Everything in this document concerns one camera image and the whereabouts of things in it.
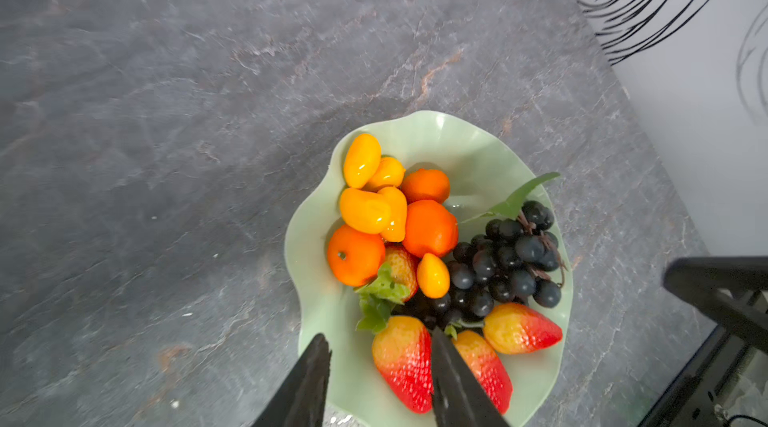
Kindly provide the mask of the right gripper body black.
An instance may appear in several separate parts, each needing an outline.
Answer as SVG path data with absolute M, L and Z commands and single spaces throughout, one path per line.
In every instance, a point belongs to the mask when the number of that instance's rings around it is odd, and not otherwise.
M 662 285 L 730 334 L 767 350 L 767 316 L 738 297 L 767 290 L 765 257 L 681 257 L 666 267 Z

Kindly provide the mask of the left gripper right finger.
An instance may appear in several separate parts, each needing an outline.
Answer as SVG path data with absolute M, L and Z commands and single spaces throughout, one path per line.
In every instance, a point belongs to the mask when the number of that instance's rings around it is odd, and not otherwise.
M 460 356 L 456 338 L 434 329 L 432 339 L 433 411 L 439 426 L 506 426 Z

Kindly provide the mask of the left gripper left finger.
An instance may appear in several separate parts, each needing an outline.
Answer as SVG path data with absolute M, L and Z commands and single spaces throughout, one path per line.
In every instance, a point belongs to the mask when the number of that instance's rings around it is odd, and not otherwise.
M 252 427 L 322 426 L 330 366 L 329 343 L 318 333 Z

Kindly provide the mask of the fake strawberry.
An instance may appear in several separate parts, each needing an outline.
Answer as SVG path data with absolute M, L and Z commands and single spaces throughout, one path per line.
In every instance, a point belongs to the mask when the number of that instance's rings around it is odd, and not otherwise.
M 378 334 L 384 330 L 392 313 L 418 291 L 417 265 L 418 259 L 402 245 L 386 245 L 385 258 L 376 277 L 355 290 L 362 315 L 357 331 Z
M 563 339 L 560 326 L 519 303 L 496 305 L 484 319 L 485 340 L 499 353 L 519 355 L 547 349 Z
M 390 317 L 374 336 L 372 357 L 377 371 L 406 408 L 416 414 L 432 409 L 432 339 L 419 319 Z
M 505 414 L 513 385 L 496 351 L 483 336 L 471 330 L 458 333 L 453 345 L 499 413 Z

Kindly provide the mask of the dark fake grape bunch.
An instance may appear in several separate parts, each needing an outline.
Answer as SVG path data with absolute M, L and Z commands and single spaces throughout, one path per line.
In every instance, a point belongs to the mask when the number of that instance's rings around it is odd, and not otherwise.
M 395 315 L 412 316 L 427 328 L 481 330 L 502 304 L 553 309 L 564 297 L 566 271 L 551 207 L 534 196 L 555 172 L 537 176 L 506 200 L 478 215 L 483 230 L 449 253 L 449 290 L 437 299 L 417 293 Z

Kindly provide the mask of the light green wavy fruit bowl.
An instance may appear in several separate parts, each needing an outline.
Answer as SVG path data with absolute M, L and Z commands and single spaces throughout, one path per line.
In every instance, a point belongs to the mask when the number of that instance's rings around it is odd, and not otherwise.
M 298 207 L 288 225 L 285 256 L 301 305 L 299 344 L 308 346 L 318 333 L 326 337 L 331 350 L 328 402 L 366 426 L 431 426 L 435 422 L 433 407 L 425 414 L 410 411 L 377 371 L 372 357 L 376 334 L 356 330 L 362 317 L 357 288 L 341 283 L 326 258 L 331 235 L 346 224 L 339 208 L 342 192 L 351 188 L 343 176 L 344 159 L 353 140 L 362 133 L 378 139 L 381 158 L 391 156 L 402 163 L 405 177 L 420 168 L 439 169 L 448 175 L 451 192 L 442 205 L 458 221 L 458 243 L 471 240 L 483 230 L 485 222 L 478 220 L 478 215 L 540 175 L 533 174 L 490 133 L 448 114 L 419 111 L 365 126 L 343 138 L 331 156 L 325 177 Z M 541 406 L 554 386 L 562 362 L 573 283 L 556 222 L 554 232 L 560 238 L 560 252 L 568 267 L 564 297 L 553 309 L 529 308 L 560 326 L 563 339 L 547 349 L 519 355 L 505 355 L 491 346 L 513 385 L 510 406 L 504 414 L 512 426 L 525 424 Z

